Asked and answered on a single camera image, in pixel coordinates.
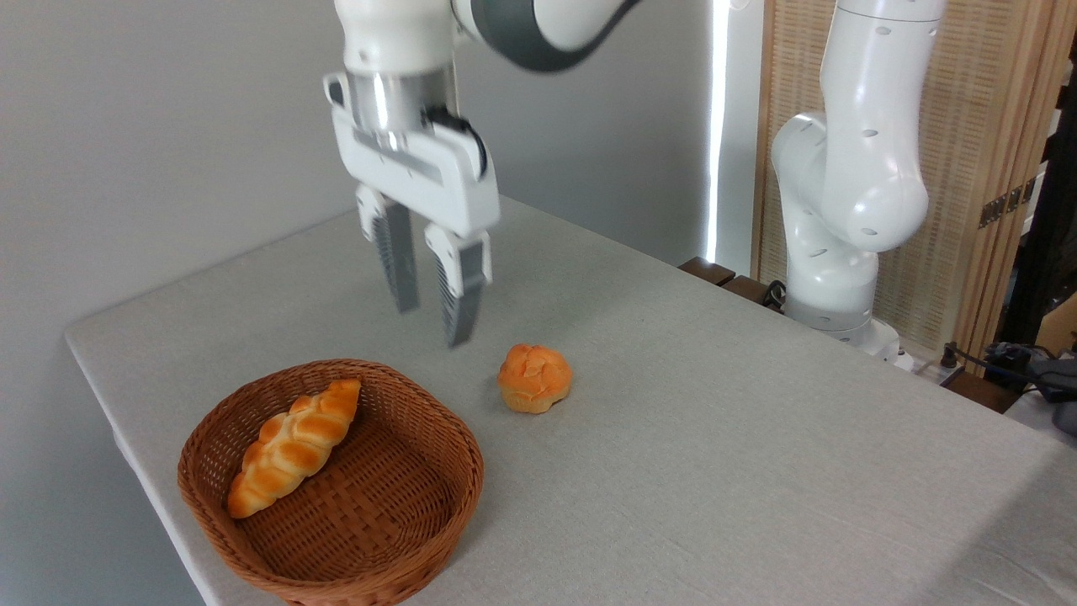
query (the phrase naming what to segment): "electrical cable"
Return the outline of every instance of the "electrical cable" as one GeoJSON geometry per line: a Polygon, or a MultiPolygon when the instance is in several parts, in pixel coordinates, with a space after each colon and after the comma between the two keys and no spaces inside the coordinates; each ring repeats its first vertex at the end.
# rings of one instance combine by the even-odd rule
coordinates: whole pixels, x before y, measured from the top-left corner
{"type": "Polygon", "coordinates": [[[763,305],[775,306],[779,310],[785,305],[785,282],[774,280],[767,285],[767,292],[763,295],[763,305]]]}
{"type": "MultiPolygon", "coordinates": [[[[995,365],[992,365],[990,363],[985,363],[985,362],[983,362],[983,361],[981,361],[981,360],[979,360],[979,358],[977,358],[975,356],[971,356],[971,355],[966,354],[965,352],[962,352],[961,350],[959,350],[956,342],[947,343],[945,346],[945,348],[947,350],[949,350],[950,352],[953,352],[954,354],[961,356],[962,358],[965,358],[966,361],[973,363],[974,365],[976,365],[978,367],[981,367],[981,368],[984,368],[987,370],[990,370],[991,372],[996,372],[998,375],[1004,375],[1006,377],[1009,377],[1011,379],[1017,379],[1017,380],[1023,381],[1025,383],[1032,383],[1037,389],[1038,387],[1049,387],[1051,390],[1059,390],[1059,391],[1065,392],[1067,394],[1073,394],[1074,393],[1074,389],[1071,385],[1060,385],[1058,383],[1051,383],[1049,381],[1043,381],[1040,379],[1033,379],[1031,377],[1027,377],[1027,376],[1024,376],[1024,375],[1021,375],[1021,374],[1018,374],[1018,372],[1013,372],[1011,370],[1007,370],[1007,369],[1004,369],[1002,367],[996,367],[995,365]]],[[[1073,377],[1073,376],[1067,376],[1067,375],[1064,375],[1064,374],[1053,374],[1053,375],[1062,375],[1062,377],[1073,377]]]]}
{"type": "Polygon", "coordinates": [[[449,111],[447,105],[434,105],[426,108],[423,111],[423,118],[429,123],[440,124],[448,128],[452,128],[457,132],[463,132],[465,135],[471,135],[475,139],[475,144],[478,145],[478,178],[481,179],[486,177],[486,169],[489,167],[490,158],[486,151],[486,143],[482,142],[482,137],[479,137],[478,130],[472,126],[464,117],[459,115],[453,115],[449,111]]]}

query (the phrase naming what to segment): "wicker basket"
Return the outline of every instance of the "wicker basket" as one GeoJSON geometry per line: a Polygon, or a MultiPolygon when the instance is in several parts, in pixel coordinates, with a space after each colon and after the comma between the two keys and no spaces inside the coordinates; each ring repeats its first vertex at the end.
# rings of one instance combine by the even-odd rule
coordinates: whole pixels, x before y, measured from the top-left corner
{"type": "Polygon", "coordinates": [[[360,361],[274,374],[225,398],[180,456],[179,484],[213,548],[290,604],[398,604],[448,562],[482,489],[482,457],[460,419],[404,376],[360,361]],[[359,377],[359,411],[328,462],[244,520],[224,508],[262,424],[303,394],[359,377]]]}

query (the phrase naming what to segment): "braided bread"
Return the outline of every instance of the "braided bread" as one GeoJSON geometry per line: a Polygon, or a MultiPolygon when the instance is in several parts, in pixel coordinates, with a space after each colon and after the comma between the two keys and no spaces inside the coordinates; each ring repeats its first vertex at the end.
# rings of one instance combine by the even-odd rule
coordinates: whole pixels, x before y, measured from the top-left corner
{"type": "Polygon", "coordinates": [[[299,396],[291,410],[266,421],[232,482],[228,516],[253,516],[318,474],[348,434],[359,390],[358,379],[334,381],[321,394],[299,396]]]}

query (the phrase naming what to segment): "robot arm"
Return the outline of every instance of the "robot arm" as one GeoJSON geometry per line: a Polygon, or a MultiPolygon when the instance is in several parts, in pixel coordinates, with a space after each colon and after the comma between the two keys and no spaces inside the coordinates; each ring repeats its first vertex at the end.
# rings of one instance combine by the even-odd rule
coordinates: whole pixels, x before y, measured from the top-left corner
{"type": "Polygon", "coordinates": [[[787,316],[889,362],[873,321],[878,252],[927,213],[918,126],[946,0],[839,0],[823,58],[826,113],[779,131],[773,164],[788,252],[787,316]]]}
{"type": "Polygon", "coordinates": [[[560,71],[586,59],[640,0],[453,0],[461,25],[519,67],[560,71]]]}
{"type": "Polygon", "coordinates": [[[346,71],[324,85],[340,157],[360,183],[363,234],[404,313],[419,305],[411,213],[430,221],[450,348],[471,338],[492,279],[487,229],[500,216],[490,154],[447,109],[458,33],[526,69],[558,71],[589,56],[638,2],[335,0],[346,71]]]}

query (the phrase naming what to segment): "bread roll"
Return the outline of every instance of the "bread roll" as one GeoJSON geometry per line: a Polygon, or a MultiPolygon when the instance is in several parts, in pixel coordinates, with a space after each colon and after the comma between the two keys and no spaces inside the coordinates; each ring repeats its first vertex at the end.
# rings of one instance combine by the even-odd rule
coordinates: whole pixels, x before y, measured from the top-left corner
{"type": "Polygon", "coordinates": [[[228,516],[253,516],[318,474],[355,419],[359,389],[358,379],[334,381],[321,394],[299,396],[289,412],[266,421],[232,482],[228,516]]]}
{"type": "Polygon", "coordinates": [[[521,343],[508,351],[498,374],[498,386],[508,408],[542,414],[569,395],[572,369],[556,351],[521,343]]]}

